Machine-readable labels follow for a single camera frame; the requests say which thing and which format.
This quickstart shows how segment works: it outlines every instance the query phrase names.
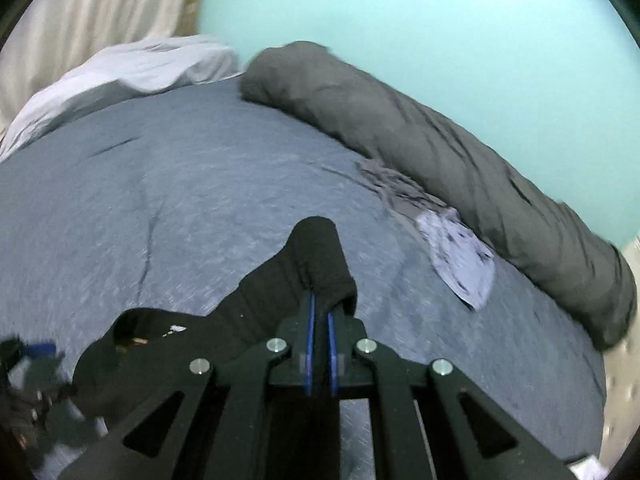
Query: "black cloth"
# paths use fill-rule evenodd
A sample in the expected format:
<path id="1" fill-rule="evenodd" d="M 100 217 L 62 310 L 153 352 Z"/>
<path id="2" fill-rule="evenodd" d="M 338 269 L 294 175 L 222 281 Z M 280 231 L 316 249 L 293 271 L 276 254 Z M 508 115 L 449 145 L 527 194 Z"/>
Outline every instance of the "black cloth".
<path id="1" fill-rule="evenodd" d="M 15 437 L 0 426 L 0 478 L 35 480 Z"/>
<path id="2" fill-rule="evenodd" d="M 252 345 L 276 334 L 280 322 L 295 316 L 305 291 L 316 295 L 316 338 L 314 354 L 328 355 L 326 350 L 326 314 L 338 304 L 346 313 L 356 307 L 356 285 L 349 273 L 335 225 L 326 218 L 312 217 L 299 222 L 283 249 L 241 280 L 208 316 L 192 316 L 151 308 L 137 308 L 123 313 L 103 338 L 92 343 L 82 354 L 74 372 L 73 384 L 78 388 L 74 403 L 87 417 L 103 416 L 108 428 L 123 420 L 135 407 L 161 386 L 174 384 L 176 370 L 185 369 L 191 359 L 206 357 L 219 366 L 228 363 Z M 171 325 L 186 330 L 166 335 Z M 122 353 L 133 338 L 147 340 Z M 316 365 L 322 370 L 322 360 Z M 314 374 L 314 391 L 324 391 L 326 374 Z M 276 430 L 286 436 L 283 460 L 271 478 L 286 471 L 300 471 L 305 461 L 326 465 L 330 436 L 327 428 L 338 431 L 339 412 L 318 395 L 316 404 L 306 411 L 298 408 L 291 417 L 292 404 L 274 408 L 274 420 L 281 421 Z M 315 435 L 300 442 L 300 435 Z M 292 447 L 297 446 L 297 461 L 288 462 Z M 331 455 L 332 467 L 339 464 L 337 442 Z"/>
<path id="3" fill-rule="evenodd" d="M 624 337 L 636 314 L 636 284 L 620 252 L 449 118 L 306 41 L 258 54 L 241 92 L 381 160 L 457 209 L 482 241 L 578 320 L 596 348 Z"/>

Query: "wrinkled sheet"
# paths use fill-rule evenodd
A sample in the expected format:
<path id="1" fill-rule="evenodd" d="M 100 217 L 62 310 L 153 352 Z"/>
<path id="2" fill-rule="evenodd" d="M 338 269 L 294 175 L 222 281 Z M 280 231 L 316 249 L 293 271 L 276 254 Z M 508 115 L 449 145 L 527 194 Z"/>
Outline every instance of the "wrinkled sheet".
<path id="1" fill-rule="evenodd" d="M 69 376 L 136 306 L 205 315 L 325 216 L 358 285 L 356 316 L 406 359 L 446 357 L 559 457 L 597 454 L 602 356 L 583 328 L 515 267 L 470 312 L 428 254 L 363 187 L 363 157 L 279 110 L 240 99 L 238 80 L 122 102 L 58 128 L 0 164 L 0 336 L 53 339 Z M 55 363 L 25 362 L 27 389 Z M 371 480 L 367 405 L 342 407 L 343 479 Z M 94 421 L 50 415 L 38 478 L 97 438 Z"/>
<path id="2" fill-rule="evenodd" d="M 242 76 L 241 92 L 378 158 L 457 209 L 483 242 L 578 320 L 597 348 L 625 335 L 636 284 L 622 254 L 450 119 L 306 41 L 263 50 Z"/>
<path id="3" fill-rule="evenodd" d="M 0 162 L 58 126 L 115 103 L 238 74 L 236 53 L 211 36 L 104 48 L 27 101 L 0 144 Z"/>
<path id="4" fill-rule="evenodd" d="M 425 193 L 406 175 L 378 160 L 363 160 L 356 166 L 390 213 L 425 247 L 433 268 L 451 290 L 471 308 L 482 308 L 494 282 L 491 249 L 460 222 L 455 209 Z"/>

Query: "teal wall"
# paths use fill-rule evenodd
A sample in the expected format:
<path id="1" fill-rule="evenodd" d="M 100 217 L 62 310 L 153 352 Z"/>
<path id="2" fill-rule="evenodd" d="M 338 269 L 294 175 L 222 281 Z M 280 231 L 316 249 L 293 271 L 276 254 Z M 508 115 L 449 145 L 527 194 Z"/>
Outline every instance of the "teal wall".
<path id="1" fill-rule="evenodd" d="M 618 245 L 640 228 L 640 49 L 608 0 L 203 0 L 243 62 L 311 40 L 449 116 Z"/>

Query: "metal bolt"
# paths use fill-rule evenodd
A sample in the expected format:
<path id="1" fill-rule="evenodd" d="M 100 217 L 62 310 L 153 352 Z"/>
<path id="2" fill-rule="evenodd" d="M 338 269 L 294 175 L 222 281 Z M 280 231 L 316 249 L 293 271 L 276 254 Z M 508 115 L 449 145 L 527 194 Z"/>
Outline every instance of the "metal bolt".
<path id="1" fill-rule="evenodd" d="M 287 342 L 284 339 L 280 339 L 279 337 L 274 337 L 273 339 L 269 339 L 267 341 L 267 348 L 270 352 L 278 353 L 282 352 L 287 347 Z"/>
<path id="2" fill-rule="evenodd" d="M 189 370 L 192 374 L 202 375 L 206 374 L 211 369 L 211 364 L 206 359 L 201 357 L 194 359 L 189 364 Z"/>
<path id="3" fill-rule="evenodd" d="M 378 348 L 378 343 L 373 341 L 373 339 L 369 339 L 368 337 L 364 339 L 360 339 L 356 343 L 356 348 L 365 354 L 370 354 L 371 352 L 375 352 L 376 348 Z"/>
<path id="4" fill-rule="evenodd" d="M 446 359 L 436 359 L 431 368 L 438 375 L 449 375 L 453 371 L 453 365 Z"/>

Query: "bed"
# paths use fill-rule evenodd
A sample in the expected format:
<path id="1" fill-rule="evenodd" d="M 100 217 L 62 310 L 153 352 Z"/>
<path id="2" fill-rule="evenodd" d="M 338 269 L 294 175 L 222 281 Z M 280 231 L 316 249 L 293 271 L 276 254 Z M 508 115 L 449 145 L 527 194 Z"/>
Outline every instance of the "bed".
<path id="1" fill-rule="evenodd" d="M 187 34 L 194 3 L 180 1 L 167 26 Z M 51 338 L 65 353 L 12 379 L 34 390 L 71 377 L 128 308 L 209 313 L 299 220 L 319 215 L 337 226 L 370 336 L 403 358 L 450 359 L 563 460 L 598 456 L 602 428 L 613 431 L 607 391 L 631 402 L 633 381 L 619 368 L 607 381 L 583 326 L 499 255 L 487 304 L 470 310 L 363 185 L 362 160 L 309 124 L 243 100 L 239 77 L 114 104 L 12 153 L 0 163 L 0 336 Z M 373 478 L 370 435 L 357 429 L 366 406 L 341 412 L 341 476 Z M 635 427 L 621 425 L 626 445 Z M 50 428 L 30 455 L 46 480 L 105 431 L 72 405 L 52 413 Z"/>

